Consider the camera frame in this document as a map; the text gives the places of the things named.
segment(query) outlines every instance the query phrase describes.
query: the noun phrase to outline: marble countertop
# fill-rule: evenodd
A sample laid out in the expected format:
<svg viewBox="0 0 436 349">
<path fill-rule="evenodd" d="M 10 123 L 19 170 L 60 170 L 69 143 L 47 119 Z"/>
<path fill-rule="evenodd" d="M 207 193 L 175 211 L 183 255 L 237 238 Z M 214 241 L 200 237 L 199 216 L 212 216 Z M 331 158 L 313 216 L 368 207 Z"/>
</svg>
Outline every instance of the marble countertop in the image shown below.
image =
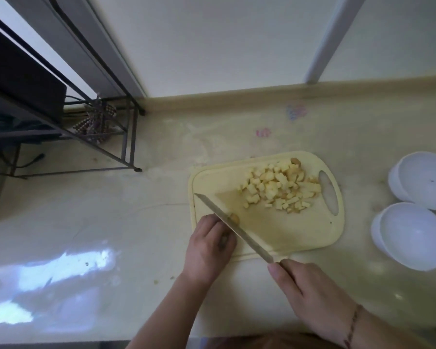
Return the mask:
<svg viewBox="0 0 436 349">
<path fill-rule="evenodd" d="M 118 138 L 105 143 L 117 152 Z M 407 269 L 374 246 L 373 216 L 395 201 L 386 177 L 405 154 L 436 152 L 436 93 L 285 101 L 141 118 L 143 173 L 8 178 L 0 198 L 0 343 L 130 339 L 179 275 L 192 167 L 292 150 L 318 155 L 341 186 L 344 233 L 294 253 L 367 309 L 401 326 L 436 325 L 436 270 Z M 77 142 L 23 148 L 29 173 L 116 166 Z M 230 264 L 192 336 L 299 325 L 261 259 Z"/>
</svg>

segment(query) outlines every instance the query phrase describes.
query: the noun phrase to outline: left hand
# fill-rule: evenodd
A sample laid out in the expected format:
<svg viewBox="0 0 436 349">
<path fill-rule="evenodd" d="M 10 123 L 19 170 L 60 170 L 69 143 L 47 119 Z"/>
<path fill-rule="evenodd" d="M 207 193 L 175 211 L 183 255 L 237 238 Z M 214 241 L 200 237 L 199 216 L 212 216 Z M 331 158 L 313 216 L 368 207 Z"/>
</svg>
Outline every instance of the left hand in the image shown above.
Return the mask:
<svg viewBox="0 0 436 349">
<path fill-rule="evenodd" d="M 236 243 L 236 235 L 220 218 L 203 216 L 189 240 L 182 274 L 208 290 L 229 262 Z"/>
</svg>

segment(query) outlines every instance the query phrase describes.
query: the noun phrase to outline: knife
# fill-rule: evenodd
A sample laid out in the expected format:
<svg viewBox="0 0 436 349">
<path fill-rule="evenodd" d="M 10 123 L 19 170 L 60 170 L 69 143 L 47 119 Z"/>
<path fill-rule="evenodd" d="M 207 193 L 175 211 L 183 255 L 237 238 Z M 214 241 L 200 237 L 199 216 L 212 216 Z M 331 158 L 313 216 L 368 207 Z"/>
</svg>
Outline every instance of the knife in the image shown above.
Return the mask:
<svg viewBox="0 0 436 349">
<path fill-rule="evenodd" d="M 194 193 L 207 207 L 211 209 L 233 232 L 235 232 L 242 240 L 254 250 L 261 258 L 268 263 L 273 263 L 273 257 L 261 247 L 255 240 L 253 240 L 249 234 L 247 234 L 240 226 L 233 222 L 225 212 L 223 212 L 215 203 L 204 194 Z"/>
</svg>

